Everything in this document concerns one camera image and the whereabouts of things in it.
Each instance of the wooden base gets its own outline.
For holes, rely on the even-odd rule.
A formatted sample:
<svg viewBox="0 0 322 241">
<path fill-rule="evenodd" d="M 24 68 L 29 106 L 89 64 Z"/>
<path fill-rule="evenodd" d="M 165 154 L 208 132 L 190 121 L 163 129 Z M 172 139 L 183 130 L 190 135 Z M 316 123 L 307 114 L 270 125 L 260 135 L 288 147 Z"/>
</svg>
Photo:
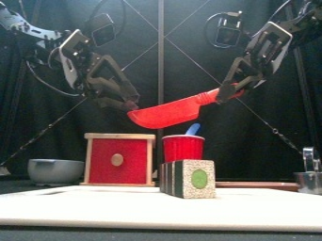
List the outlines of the wooden base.
<svg viewBox="0 0 322 241">
<path fill-rule="evenodd" d="M 91 184 L 91 183 L 80 183 L 80 185 L 100 185 L 100 186 L 136 186 L 136 187 L 140 187 L 140 186 L 152 186 L 155 187 L 155 183 L 152 182 L 151 184 Z"/>
</svg>

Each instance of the red knife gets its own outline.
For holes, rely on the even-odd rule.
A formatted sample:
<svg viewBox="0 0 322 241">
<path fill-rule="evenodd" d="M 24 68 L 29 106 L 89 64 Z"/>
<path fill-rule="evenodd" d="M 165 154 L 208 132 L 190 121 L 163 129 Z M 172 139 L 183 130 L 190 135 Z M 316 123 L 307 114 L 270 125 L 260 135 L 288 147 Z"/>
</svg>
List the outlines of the red knife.
<svg viewBox="0 0 322 241">
<path fill-rule="evenodd" d="M 184 99 L 127 112 L 132 122 L 144 128 L 160 129 L 173 124 L 191 121 L 199 116 L 202 105 L 216 103 L 219 89 L 199 93 Z M 236 92 L 231 98 L 242 96 L 244 91 Z"/>
</svg>

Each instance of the red plastic cup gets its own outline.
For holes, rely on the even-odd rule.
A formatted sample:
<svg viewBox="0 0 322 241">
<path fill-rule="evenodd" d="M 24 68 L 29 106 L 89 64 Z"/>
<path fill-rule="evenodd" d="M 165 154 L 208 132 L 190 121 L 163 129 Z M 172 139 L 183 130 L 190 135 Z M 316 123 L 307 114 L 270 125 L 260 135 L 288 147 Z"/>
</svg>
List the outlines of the red plastic cup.
<svg viewBox="0 0 322 241">
<path fill-rule="evenodd" d="M 203 159 L 203 137 L 190 135 L 172 135 L 163 137 L 161 141 L 164 162 L 173 162 L 183 159 Z"/>
</svg>

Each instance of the table surface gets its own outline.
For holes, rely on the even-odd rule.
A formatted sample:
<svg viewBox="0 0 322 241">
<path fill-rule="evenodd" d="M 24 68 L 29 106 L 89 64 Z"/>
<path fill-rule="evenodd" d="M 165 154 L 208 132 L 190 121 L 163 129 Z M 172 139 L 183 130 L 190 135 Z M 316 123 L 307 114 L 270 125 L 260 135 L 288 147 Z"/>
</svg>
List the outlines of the table surface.
<svg viewBox="0 0 322 241">
<path fill-rule="evenodd" d="M 40 192 L 52 189 L 51 187 L 39 187 L 35 186 L 31 182 L 31 180 L 25 178 L 8 178 L 8 177 L 1 177 L 0 178 L 0 194 L 6 194 L 6 195 L 0 195 L 1 200 L 8 198 L 9 193 L 17 194 L 17 192 L 24 192 L 24 191 L 31 191 L 31 190 L 39 190 Z M 295 203 L 299 203 L 299 206 L 295 207 L 292 211 L 292 216 L 296 216 L 296 210 L 303 210 L 306 208 L 307 210 L 307 219 L 311 219 L 316 217 L 315 214 L 315 209 L 314 209 L 314 204 L 319 201 L 320 203 L 320 197 L 312 196 L 312 195 L 306 195 L 306 194 L 299 194 L 299 197 L 311 197 L 315 199 L 315 201 L 311 203 L 299 203 L 302 198 L 299 200 L 295 200 Z M 19 203 L 21 206 L 19 207 L 19 210 L 31 210 L 31 208 L 37 208 L 41 205 L 47 205 L 47 203 L 41 203 L 39 205 L 35 205 L 35 203 L 31 205 L 28 202 L 29 198 L 23 197 L 21 193 L 19 194 Z M 75 203 L 81 202 L 84 203 L 85 201 L 79 201 L 79 198 L 75 198 Z M 99 201 L 100 203 L 104 202 L 105 205 L 108 205 L 111 202 L 108 201 Z M 268 203 L 268 200 L 264 202 L 260 202 L 259 200 L 256 201 L 256 205 L 264 205 Z M 238 206 L 239 209 L 243 209 L 243 205 L 234 201 L 230 197 L 230 204 L 234 204 L 234 206 Z M 149 205 L 153 206 L 153 210 L 157 209 L 157 204 L 156 203 L 149 203 Z M 48 212 L 48 209 L 56 209 L 55 207 L 48 206 L 45 208 L 45 212 Z M 5 207 L 5 210 L 12 210 L 12 208 L 16 208 L 14 204 L 12 203 L 8 207 Z M 280 231 L 267 231 L 267 232 L 259 232 L 259 231 L 230 231 L 230 230 L 196 230 L 191 228 L 190 230 L 183 229 L 183 230 L 176 230 L 176 229 L 132 229 L 132 228 L 99 228 L 99 227 L 69 227 L 69 226 L 61 226 L 60 224 L 55 224 L 55 226 L 47 226 L 41 223 L 41 225 L 33 225 L 28 221 L 24 222 L 25 224 L 23 226 L 16 225 L 12 223 L 4 224 L 4 222 L 0 225 L 0 239 L 1 240 L 153 240 L 153 241 L 164 241 L 164 240 L 184 240 L 184 241 L 202 241 L 202 240 L 219 240 L 219 241 L 226 241 L 226 240 L 276 240 L 276 241 L 286 241 L 286 240 L 296 240 L 296 241 L 315 241 L 320 240 L 320 232 L 300 232 L 300 230 L 287 230 L 284 232 Z"/>
<path fill-rule="evenodd" d="M 0 195 L 0 225 L 322 233 L 320 203 L 259 188 L 216 188 L 215 199 L 190 200 L 156 187 L 73 185 Z"/>
</svg>

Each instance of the white table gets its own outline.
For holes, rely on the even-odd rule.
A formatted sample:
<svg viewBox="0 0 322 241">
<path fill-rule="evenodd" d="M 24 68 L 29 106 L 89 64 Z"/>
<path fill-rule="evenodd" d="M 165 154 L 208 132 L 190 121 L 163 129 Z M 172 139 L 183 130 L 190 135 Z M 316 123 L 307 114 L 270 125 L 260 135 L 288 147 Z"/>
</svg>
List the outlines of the white table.
<svg viewBox="0 0 322 241">
<path fill-rule="evenodd" d="M 156 187 L 75 185 L 0 195 L 0 225 L 322 233 L 322 196 L 218 188 L 186 200 Z"/>
</svg>

